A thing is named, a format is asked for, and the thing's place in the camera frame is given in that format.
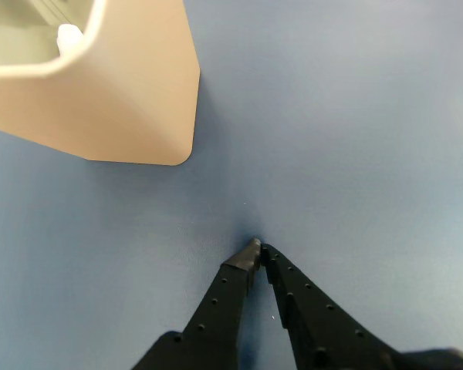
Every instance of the blue surface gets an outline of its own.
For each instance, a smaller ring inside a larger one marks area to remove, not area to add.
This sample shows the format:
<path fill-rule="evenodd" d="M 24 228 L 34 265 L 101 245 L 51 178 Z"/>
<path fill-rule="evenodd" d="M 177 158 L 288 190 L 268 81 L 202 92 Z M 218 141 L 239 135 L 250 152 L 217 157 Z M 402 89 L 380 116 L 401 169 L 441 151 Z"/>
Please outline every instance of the blue surface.
<path fill-rule="evenodd" d="M 252 235 L 396 348 L 463 349 L 463 1 L 186 6 L 186 163 L 0 133 L 0 369 L 129 369 Z M 245 317 L 242 367 L 292 368 L 263 272 Z"/>

